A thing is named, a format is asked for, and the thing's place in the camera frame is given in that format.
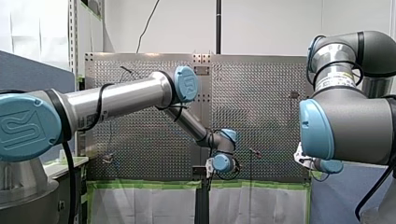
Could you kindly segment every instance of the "robotic arm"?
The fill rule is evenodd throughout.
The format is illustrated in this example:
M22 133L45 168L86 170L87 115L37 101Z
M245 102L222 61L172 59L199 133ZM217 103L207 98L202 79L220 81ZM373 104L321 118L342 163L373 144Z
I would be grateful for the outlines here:
M303 153L325 161L389 164L396 153L395 100L368 96L382 96L379 80L396 75L396 43L379 32L360 32L322 37L311 52L315 92L300 102ZM353 68L367 77L364 92L356 88Z
M196 75L189 67L180 66L172 76L158 71L145 79L67 94L54 90L2 94L0 107L5 109L0 112L0 161L31 160L70 140L76 131L88 131L98 122L156 106L199 146L218 150L215 170L231 172L235 169L236 133L211 133L177 105L192 101L197 90Z

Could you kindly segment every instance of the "black cable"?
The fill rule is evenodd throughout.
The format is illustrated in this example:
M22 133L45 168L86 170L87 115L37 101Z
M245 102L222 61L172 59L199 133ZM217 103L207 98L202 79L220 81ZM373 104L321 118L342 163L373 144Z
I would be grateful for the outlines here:
M20 90L0 90L0 94L8 94L8 93L26 93L26 91L20 91Z
M69 188L70 188L70 211L69 211L69 224L74 224L75 215L76 215L76 173L74 169L73 156L72 151L70 150L69 144L67 142L63 142L62 146L64 147L64 154L67 160L67 168L69 170Z
M317 73L316 73L315 76L314 76L314 80L313 80L313 84L312 84L312 86L314 87L314 89L315 89L315 87L316 87L315 85L316 85L316 82L317 82L317 79L318 79L318 75L319 75L325 68L327 68L327 67L329 67L330 65L333 65L333 64L335 64L335 63L349 63L349 64L354 65L354 67L358 68L359 71L361 71L361 75L359 76L359 80L358 80L358 82L356 83L356 85L359 86L359 84L361 84L361 82L363 81L363 77L364 77L364 71L363 71L363 69L361 68L360 65L358 65L357 63L352 62L352 61L334 61L334 62L330 62L330 63L324 64L324 65L317 71Z
M87 132L88 130L92 129L99 121L100 115L102 114L102 95L103 91L105 90L106 87L114 85L113 83L107 83L103 85L100 90L99 90L99 98L98 98L98 104L96 106L96 112L95 112L95 118L93 122L91 123L90 126L88 126L85 129L79 130L80 132Z
M358 219L358 221L361 220L361 209L363 206L369 201L369 199L375 194L375 192L381 187L381 185L385 182L385 180L388 178L390 173L393 171L393 169L396 167L396 159L393 159L393 161L389 164L387 170L384 172L384 174L381 175L381 177L376 181L376 183L373 185L373 187L367 192L367 194L361 199L359 202L358 206L356 206L355 209L355 216Z
M142 33L142 34L140 35L140 37L139 37L139 43L137 44L136 53L138 53L139 50L140 50L140 44L142 43L142 37L143 37L143 35L146 33L146 31L147 31L147 29L148 29L148 27L149 27L149 22L151 21L151 17L152 17L152 15L154 15L155 9L157 8L157 6L158 6L159 3L160 3L160 0L157 0L157 2L155 3L154 9L152 9L151 14L150 14L149 17L148 17L148 21L147 21L147 23L146 23L145 30L143 31L143 33Z
M311 163L310 166L312 166L312 164L314 164L315 169L318 170L318 167L315 165L314 160L311 160L310 163ZM309 169L309 174L311 174L312 178L314 178L314 179L315 179L316 181L318 181L318 182L325 182L325 181L329 178L329 176L330 176L330 174L326 174L326 177L324 177L323 179L317 179L317 178L314 176L314 174L312 173L312 170L311 170L311 169Z
M314 40L312 40L311 46L308 49L308 57L306 58L306 68L305 68L305 75L306 79L308 80L309 84L314 85L314 83L311 80L311 77L309 76L309 68L311 66L311 61L312 61L312 51L315 45L317 44L318 40L321 38L324 38L326 36L324 35L317 35L315 36Z

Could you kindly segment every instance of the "blue joint cap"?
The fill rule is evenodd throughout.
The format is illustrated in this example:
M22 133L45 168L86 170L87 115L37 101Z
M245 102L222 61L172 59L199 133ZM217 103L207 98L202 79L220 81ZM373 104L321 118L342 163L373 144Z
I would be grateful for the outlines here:
M338 174L344 169L344 164L340 161L320 161L320 170L326 174Z
M223 153L213 158L213 168L219 173L228 173L233 170L233 158Z
M0 161L28 161L52 148L61 120L47 102L25 94L0 96Z
M232 129L221 129L220 134L221 134L221 136L229 138L233 142L236 142L236 136L237 136L236 131L234 131Z
M332 127L321 106L313 99L300 102L300 135L305 155L326 161L333 158Z
M191 102L198 93L198 78L188 66L179 66L175 72L175 89L181 103Z

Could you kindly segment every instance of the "white floor cover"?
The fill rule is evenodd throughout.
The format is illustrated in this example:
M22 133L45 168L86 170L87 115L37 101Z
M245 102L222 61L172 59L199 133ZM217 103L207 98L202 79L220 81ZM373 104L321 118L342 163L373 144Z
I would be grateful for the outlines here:
M210 191L210 223L305 224L306 190L242 187ZM195 189L96 189L94 224L193 224Z

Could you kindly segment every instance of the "perforated metal panel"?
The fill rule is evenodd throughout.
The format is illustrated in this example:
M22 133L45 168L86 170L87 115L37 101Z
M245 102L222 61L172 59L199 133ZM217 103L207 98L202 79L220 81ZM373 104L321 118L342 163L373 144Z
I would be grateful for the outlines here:
M87 88L131 81L151 72L172 72L190 65L192 55L89 54ZM126 72L121 67L132 71ZM87 133L89 151L96 154L89 179L131 178L190 180L192 141L155 107L97 125ZM106 163L113 154L113 162Z
M304 182L307 172L293 153L300 139L305 58L214 55L211 67L213 128L238 132L239 178ZM262 158L251 159L250 148Z
M239 177L304 182L307 172L292 157L299 142L298 103L305 97L304 58L206 55L203 62L203 56L88 54L86 87L171 72L178 65L209 67L200 75L191 113L205 126L238 131ZM296 93L296 99L290 97ZM253 158L252 172L249 148L262 153L262 159ZM99 124L87 133L87 150L96 155L90 179L191 180L191 165L205 161L190 138L155 108ZM114 161L106 163L109 154Z

